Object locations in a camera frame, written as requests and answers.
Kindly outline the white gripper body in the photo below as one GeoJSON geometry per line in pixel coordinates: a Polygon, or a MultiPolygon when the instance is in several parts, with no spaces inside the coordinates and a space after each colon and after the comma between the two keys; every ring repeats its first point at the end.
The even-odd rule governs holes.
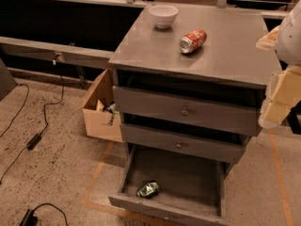
{"type": "Polygon", "coordinates": [[[301,0],[297,2],[279,27],[277,56],[287,64],[301,64],[301,0]]]}

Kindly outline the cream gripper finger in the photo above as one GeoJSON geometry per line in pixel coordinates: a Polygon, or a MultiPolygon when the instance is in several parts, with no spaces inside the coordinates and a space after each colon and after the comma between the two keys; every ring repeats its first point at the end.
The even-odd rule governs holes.
{"type": "Polygon", "coordinates": [[[281,73],[274,73],[265,95],[259,125],[271,129],[281,125],[301,101],[301,66],[289,65],[281,73]]]}
{"type": "Polygon", "coordinates": [[[265,36],[257,41],[256,47],[265,51],[275,50],[277,48],[277,37],[279,29],[279,25],[273,28],[270,32],[268,32],[265,36]]]}

